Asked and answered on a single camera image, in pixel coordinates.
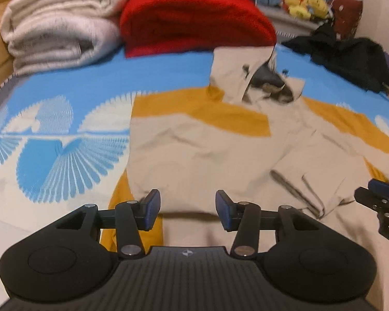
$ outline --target white logo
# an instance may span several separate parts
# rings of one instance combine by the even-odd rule
[[[182,255],[184,255],[186,257],[192,256],[193,254],[194,254],[194,252],[189,250],[189,249],[182,251]]]

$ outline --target white blanket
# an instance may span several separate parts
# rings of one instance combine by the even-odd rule
[[[36,16],[21,23],[8,50],[16,74],[92,64],[121,43],[115,23],[68,13]]]
[[[4,42],[15,36],[18,27],[28,19],[57,11],[88,17],[107,18],[119,14],[126,0],[12,0],[3,13],[0,33]]]

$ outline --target ribbed black surface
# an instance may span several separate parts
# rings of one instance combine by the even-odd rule
[[[256,265],[223,248],[154,247],[123,261],[94,293],[61,304],[11,299],[0,311],[373,311],[363,300],[316,305],[276,290]]]

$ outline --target bed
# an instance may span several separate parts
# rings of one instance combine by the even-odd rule
[[[389,136],[386,95],[365,92],[282,45],[276,50],[277,69],[305,80],[303,96],[365,114]],[[92,66],[9,78],[0,87],[0,255],[85,203],[106,209],[114,190],[121,196],[116,186],[127,166],[136,96],[205,87],[212,62],[211,52],[125,59],[120,50]],[[389,254],[376,256],[389,261]],[[389,310],[385,271],[372,294]],[[0,283],[0,304],[5,298]]]

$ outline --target screw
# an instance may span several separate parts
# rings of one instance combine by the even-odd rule
[[[141,252],[141,248],[135,244],[127,244],[121,247],[121,252],[127,256],[134,256]]]
[[[255,249],[250,247],[249,245],[240,245],[239,247],[235,248],[235,254],[238,256],[251,256],[255,254]]]

